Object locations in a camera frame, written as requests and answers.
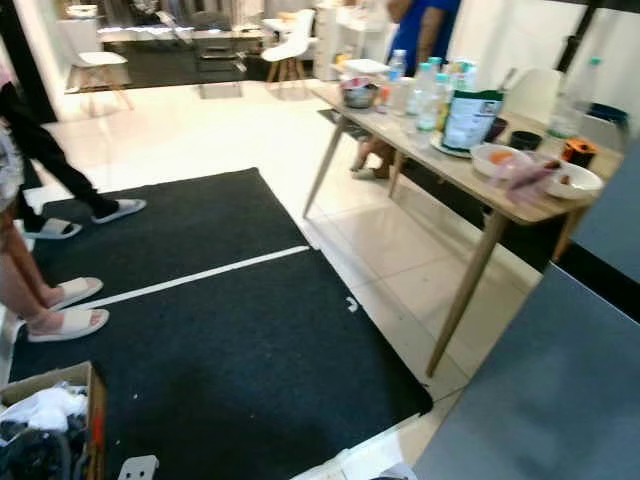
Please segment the orange black device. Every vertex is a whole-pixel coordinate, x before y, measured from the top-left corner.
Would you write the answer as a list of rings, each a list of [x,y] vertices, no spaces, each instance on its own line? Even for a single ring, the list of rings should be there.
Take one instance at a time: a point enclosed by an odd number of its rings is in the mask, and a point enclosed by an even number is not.
[[[571,137],[564,141],[559,160],[562,163],[581,166],[581,168],[589,169],[593,163],[594,157],[598,154],[598,148],[590,140],[584,137]]]

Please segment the colourful drink carton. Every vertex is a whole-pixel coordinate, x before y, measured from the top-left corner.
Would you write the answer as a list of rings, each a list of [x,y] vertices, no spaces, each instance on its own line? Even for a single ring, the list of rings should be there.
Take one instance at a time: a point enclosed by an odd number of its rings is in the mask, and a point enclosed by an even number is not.
[[[477,70],[474,61],[456,59],[451,63],[451,91],[474,92],[476,87]]]

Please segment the tall clear plastic bottle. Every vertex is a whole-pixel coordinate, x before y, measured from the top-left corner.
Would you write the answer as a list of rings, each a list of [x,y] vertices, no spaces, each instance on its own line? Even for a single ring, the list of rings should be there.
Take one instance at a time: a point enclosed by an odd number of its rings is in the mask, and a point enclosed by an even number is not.
[[[599,67],[599,56],[590,58],[585,67],[581,67],[567,79],[567,83],[558,92],[548,124],[547,133],[557,140],[571,140],[579,136],[582,122],[593,105]]]

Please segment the white cloth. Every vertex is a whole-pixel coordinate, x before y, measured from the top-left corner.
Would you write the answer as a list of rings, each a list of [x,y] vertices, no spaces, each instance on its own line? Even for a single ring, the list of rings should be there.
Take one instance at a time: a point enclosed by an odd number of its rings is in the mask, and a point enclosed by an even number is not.
[[[87,415],[90,398],[86,387],[60,383],[37,390],[1,412],[1,422],[17,422],[27,428],[67,433],[69,417]]]

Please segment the brown cardboard box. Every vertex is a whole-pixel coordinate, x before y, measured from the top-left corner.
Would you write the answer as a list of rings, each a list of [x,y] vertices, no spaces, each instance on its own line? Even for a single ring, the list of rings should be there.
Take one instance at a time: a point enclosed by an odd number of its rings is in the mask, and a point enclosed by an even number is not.
[[[88,389],[87,415],[69,417],[65,433],[1,422],[3,477],[10,480],[104,480],[106,472],[106,387],[91,362],[61,367],[31,378],[10,381],[1,389],[1,406],[65,383]]]

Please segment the long grey desk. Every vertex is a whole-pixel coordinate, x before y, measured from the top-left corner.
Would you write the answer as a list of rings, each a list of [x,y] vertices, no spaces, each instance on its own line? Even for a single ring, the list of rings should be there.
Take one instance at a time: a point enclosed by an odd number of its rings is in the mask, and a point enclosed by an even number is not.
[[[225,31],[225,29],[197,29],[193,27],[179,26],[136,26],[136,27],[102,27],[97,29],[97,40],[102,44],[108,42],[125,41],[151,41],[151,40],[221,40],[232,41],[261,41],[264,40],[264,32],[261,29],[251,31]]]

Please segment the person in black trousers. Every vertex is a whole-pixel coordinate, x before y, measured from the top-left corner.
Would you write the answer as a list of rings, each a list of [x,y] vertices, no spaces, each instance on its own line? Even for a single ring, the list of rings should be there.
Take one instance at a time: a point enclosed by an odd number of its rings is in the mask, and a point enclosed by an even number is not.
[[[59,180],[76,200],[90,207],[93,223],[105,224],[109,221],[125,218],[145,209],[147,201],[143,198],[108,198],[102,196],[90,179],[69,164],[67,155],[55,137],[47,131],[44,124],[38,122],[31,106],[26,101],[19,84],[15,82],[12,67],[1,69],[0,113],[8,124],[12,138],[17,143],[22,156],[24,168],[31,169],[33,161],[52,177]],[[18,218],[23,221],[23,236],[31,239],[49,239],[61,241],[76,236],[82,225],[60,218],[46,218],[29,206],[26,196],[19,193],[17,198]]]

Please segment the clear bottle blue cap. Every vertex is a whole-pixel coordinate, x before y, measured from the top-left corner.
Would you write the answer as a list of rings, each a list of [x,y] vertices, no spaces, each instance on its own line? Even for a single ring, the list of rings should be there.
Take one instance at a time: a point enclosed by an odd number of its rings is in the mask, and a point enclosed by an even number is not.
[[[407,52],[403,49],[393,49],[392,52],[390,52],[387,79],[389,84],[392,84],[392,86],[401,82],[401,79],[404,77],[404,70],[406,70],[406,55]]]

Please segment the grey steel fridge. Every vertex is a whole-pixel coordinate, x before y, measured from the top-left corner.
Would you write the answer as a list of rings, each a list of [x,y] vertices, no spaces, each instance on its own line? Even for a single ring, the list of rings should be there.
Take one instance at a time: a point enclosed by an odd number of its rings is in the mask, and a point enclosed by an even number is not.
[[[640,133],[413,468],[640,480]]]

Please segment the white food container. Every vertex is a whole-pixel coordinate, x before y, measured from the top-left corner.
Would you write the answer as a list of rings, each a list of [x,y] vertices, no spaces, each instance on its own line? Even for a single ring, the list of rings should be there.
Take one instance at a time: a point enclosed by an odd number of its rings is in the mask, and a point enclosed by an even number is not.
[[[349,59],[344,61],[338,70],[342,79],[356,77],[378,79],[387,76],[390,68],[387,64],[372,59]]]

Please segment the long white tape strip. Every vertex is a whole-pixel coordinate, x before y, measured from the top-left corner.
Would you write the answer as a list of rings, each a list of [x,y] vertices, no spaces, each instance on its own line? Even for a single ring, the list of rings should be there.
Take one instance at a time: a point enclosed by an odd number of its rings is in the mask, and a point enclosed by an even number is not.
[[[288,248],[288,250],[280,250],[276,252],[265,253],[265,255],[251,257],[251,259],[241,260],[238,262],[232,262],[232,264],[219,266],[219,268],[209,269],[205,271],[197,271],[197,273],[189,274],[186,276],[179,276],[179,278],[168,280],[168,282],[161,282],[154,285],[147,285],[147,287],[134,289],[134,291],[114,294],[114,296],[101,298],[101,300],[95,300],[88,303],[83,303],[83,307],[99,308],[99,307],[114,305],[114,303],[133,300],[133,298],[146,296],[146,294],[166,291],[166,289],[178,287],[178,285],[198,282],[198,280],[209,279],[211,278],[211,276],[218,276],[224,273],[232,273],[232,271],[241,270],[244,268],[251,268],[251,266],[253,265],[262,264],[262,262],[270,262],[278,259],[285,259],[285,257],[296,255],[296,253],[307,252],[310,250],[312,250],[311,246],[296,246],[296,247]]]

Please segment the person in denim shorts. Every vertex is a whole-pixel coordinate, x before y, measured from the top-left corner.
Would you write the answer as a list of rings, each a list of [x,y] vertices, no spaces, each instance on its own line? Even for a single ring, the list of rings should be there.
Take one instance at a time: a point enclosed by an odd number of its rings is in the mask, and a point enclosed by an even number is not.
[[[0,233],[0,260],[3,266],[0,301],[14,312],[27,329],[28,342],[47,343],[74,340],[99,332],[108,324],[110,312],[102,308],[61,308],[101,291],[102,282],[81,276],[56,287],[46,283],[37,262],[18,232],[15,215],[26,206],[20,192],[24,160],[17,142],[5,125],[0,125],[0,154],[3,159],[3,229]]]

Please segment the steel bowl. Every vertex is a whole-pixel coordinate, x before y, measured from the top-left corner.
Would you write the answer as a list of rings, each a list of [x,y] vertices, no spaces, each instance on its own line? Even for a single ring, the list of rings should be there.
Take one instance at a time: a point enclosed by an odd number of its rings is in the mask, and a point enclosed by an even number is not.
[[[370,109],[378,105],[381,87],[366,77],[343,79],[339,83],[343,105],[349,109]]]

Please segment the white cabinet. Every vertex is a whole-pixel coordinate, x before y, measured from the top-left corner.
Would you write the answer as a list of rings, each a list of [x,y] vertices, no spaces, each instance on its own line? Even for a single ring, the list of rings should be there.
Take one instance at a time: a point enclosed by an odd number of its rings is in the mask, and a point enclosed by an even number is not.
[[[385,61],[390,37],[396,27],[390,22],[388,0],[316,0],[314,74],[320,81],[335,81],[337,59]]]

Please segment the white chair wooden legs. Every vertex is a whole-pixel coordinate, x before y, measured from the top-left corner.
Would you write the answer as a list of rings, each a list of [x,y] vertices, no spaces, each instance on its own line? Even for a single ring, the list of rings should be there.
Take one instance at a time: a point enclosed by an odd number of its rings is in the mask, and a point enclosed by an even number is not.
[[[276,33],[283,32],[284,40],[261,52],[261,59],[268,61],[268,84],[285,81],[305,82],[306,73],[302,56],[311,44],[316,10],[307,8],[297,12],[285,12],[276,19],[266,19],[265,26]]]
[[[119,70],[128,63],[124,56],[102,49],[99,22],[95,19],[56,20],[55,32],[60,38],[61,58],[67,60],[70,72],[78,76],[78,87],[105,86],[128,110],[134,104],[125,93]]]

